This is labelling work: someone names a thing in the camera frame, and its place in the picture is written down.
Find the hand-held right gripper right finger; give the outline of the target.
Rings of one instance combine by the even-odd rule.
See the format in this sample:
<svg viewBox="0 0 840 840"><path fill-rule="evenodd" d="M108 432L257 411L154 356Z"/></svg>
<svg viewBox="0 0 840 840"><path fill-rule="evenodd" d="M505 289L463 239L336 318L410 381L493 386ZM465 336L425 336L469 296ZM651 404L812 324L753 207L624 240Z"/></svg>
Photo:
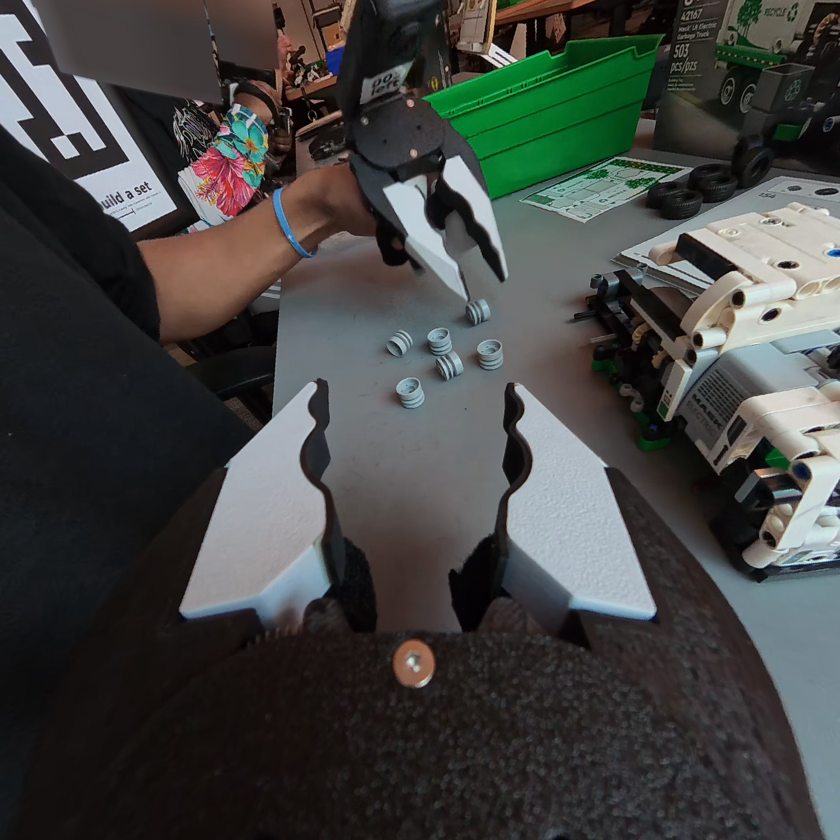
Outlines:
<svg viewBox="0 0 840 840"><path fill-rule="evenodd" d="M572 612L654 619L606 463L520 383L507 384L503 427L497 587L551 635Z"/></svg>

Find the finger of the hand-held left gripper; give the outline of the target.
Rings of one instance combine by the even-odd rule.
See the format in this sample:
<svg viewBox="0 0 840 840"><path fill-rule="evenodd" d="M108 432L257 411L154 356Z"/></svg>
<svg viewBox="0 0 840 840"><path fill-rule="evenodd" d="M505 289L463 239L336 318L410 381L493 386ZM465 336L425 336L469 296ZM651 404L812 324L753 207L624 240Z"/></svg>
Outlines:
<svg viewBox="0 0 840 840"><path fill-rule="evenodd" d="M462 301L467 301L468 289L459 264L447 251L444 235L431 225L426 215L427 176L395 182L386 186L383 193L404 231L407 254Z"/></svg>
<svg viewBox="0 0 840 840"><path fill-rule="evenodd" d="M464 157L448 158L435 181L435 224L443 231L444 250L457 270L477 248L490 272L508 280L508 263L491 200L483 181Z"/></svg>

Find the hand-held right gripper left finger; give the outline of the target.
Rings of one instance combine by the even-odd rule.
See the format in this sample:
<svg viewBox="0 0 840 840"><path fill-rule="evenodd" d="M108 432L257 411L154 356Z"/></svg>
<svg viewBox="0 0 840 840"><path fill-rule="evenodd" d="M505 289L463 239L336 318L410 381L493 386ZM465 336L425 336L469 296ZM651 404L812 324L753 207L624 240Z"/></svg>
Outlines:
<svg viewBox="0 0 840 840"><path fill-rule="evenodd" d="M329 385L303 386L227 464L180 604L186 620L252 610L267 631L296 631L343 583L346 552L323 482Z"/></svg>

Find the person's left forearm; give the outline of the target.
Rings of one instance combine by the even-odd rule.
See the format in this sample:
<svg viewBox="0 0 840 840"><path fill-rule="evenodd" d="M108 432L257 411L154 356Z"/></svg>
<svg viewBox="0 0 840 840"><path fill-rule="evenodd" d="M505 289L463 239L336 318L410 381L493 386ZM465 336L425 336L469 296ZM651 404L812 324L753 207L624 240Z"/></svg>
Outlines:
<svg viewBox="0 0 840 840"><path fill-rule="evenodd" d="M283 189L282 204L297 239L314 250L327 231L309 172ZM140 254L152 277L163 343L218 329L303 260L282 234L271 200L199 233L144 241Z"/></svg>

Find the white lego garbage truck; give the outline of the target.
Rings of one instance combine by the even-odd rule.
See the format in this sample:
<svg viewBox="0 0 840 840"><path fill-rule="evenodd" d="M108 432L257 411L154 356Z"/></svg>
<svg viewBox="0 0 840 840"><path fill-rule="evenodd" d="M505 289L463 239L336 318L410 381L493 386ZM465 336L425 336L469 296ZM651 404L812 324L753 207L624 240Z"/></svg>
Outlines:
<svg viewBox="0 0 840 840"><path fill-rule="evenodd" d="M839 565L838 218L789 203L652 248L710 279L689 299L641 269L591 279L591 367L629 399L637 446L683 434L728 497L710 524L756 581Z"/></svg>

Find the lego set box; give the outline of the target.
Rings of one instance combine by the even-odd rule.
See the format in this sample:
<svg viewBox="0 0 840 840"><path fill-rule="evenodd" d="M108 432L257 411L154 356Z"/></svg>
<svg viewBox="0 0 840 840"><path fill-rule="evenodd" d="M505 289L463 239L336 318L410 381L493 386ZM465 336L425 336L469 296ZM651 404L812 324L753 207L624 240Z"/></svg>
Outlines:
<svg viewBox="0 0 840 840"><path fill-rule="evenodd" d="M729 160L755 137L838 176L839 2L679 2L655 122L658 151Z"/></svg>

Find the lego instruction booklet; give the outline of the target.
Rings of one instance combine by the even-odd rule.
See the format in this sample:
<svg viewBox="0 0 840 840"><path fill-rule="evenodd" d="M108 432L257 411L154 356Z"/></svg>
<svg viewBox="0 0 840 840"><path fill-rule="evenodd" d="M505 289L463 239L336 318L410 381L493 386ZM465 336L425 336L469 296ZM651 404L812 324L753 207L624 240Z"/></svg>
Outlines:
<svg viewBox="0 0 840 840"><path fill-rule="evenodd" d="M711 285L711 279L685 260L659 266L649 257L653 248L675 242L683 233L718 223L726 218L748 213L765 214L791 203L821 207L833 217L838 217L839 185L792 176L770 178L724 203L710 205L705 212L679 223L663 234L626 248L612 261L626 270L640 270L647 283L663 282L694 298Z"/></svg>

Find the person's left hand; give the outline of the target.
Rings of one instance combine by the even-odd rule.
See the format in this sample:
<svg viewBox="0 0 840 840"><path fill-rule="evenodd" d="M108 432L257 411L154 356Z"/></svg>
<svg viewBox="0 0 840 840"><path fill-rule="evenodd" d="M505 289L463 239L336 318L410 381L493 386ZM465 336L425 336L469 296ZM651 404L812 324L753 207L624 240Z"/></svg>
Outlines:
<svg viewBox="0 0 840 840"><path fill-rule="evenodd" d="M377 220L349 163L323 167L309 174L317 215L325 223L326 236L339 233L363 238L375 236Z"/></svg>

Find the green sticker sheet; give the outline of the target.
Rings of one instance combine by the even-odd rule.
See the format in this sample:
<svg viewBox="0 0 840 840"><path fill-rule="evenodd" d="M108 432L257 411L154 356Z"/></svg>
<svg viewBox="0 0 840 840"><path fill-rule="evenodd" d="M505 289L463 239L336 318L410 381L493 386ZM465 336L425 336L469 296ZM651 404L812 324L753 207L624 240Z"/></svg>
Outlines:
<svg viewBox="0 0 840 840"><path fill-rule="evenodd" d="M520 203L585 224L644 196L652 186L677 182L689 172L689 167L618 155L532 192Z"/></svg>

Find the green plastic bin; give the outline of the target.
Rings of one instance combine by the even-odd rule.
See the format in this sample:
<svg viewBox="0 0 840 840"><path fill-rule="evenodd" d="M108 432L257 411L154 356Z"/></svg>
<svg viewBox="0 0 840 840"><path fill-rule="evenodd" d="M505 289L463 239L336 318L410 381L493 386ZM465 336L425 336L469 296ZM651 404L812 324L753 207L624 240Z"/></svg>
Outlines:
<svg viewBox="0 0 840 840"><path fill-rule="evenodd" d="M634 144L662 35L579 39L426 96L497 199Z"/></svg>

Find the blue wristband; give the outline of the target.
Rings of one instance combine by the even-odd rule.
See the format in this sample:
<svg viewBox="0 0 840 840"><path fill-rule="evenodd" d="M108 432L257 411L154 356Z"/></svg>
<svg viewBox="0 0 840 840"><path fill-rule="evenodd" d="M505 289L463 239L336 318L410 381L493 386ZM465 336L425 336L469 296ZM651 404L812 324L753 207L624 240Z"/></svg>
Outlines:
<svg viewBox="0 0 840 840"><path fill-rule="evenodd" d="M291 224L288 221L284 206L282 204L283 191L284 187L279 187L271 194L271 204L280 230L285 236L289 246L293 248L293 250L297 253L299 257L301 257L302 259L312 259L317 255L319 249L316 246L315 249L312 251L307 250L294 234Z"/></svg>

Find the black office chair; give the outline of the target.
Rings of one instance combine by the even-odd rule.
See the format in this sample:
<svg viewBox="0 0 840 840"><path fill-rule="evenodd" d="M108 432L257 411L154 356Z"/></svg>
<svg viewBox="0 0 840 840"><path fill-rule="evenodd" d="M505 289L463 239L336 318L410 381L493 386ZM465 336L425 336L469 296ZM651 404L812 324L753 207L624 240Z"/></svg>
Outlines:
<svg viewBox="0 0 840 840"><path fill-rule="evenodd" d="M186 369L226 402L238 399L255 420L272 418L277 363L277 311L246 309L224 326L197 339L177 343L192 362Z"/></svg>

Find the black and white sign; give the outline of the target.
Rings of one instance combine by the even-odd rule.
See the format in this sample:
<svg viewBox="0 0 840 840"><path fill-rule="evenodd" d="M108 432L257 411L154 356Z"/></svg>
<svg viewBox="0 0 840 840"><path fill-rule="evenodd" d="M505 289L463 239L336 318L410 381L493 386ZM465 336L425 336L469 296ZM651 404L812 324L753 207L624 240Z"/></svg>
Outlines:
<svg viewBox="0 0 840 840"><path fill-rule="evenodd" d="M121 101L58 69L31 2L1 2L1 122L137 239L191 222Z"/></svg>

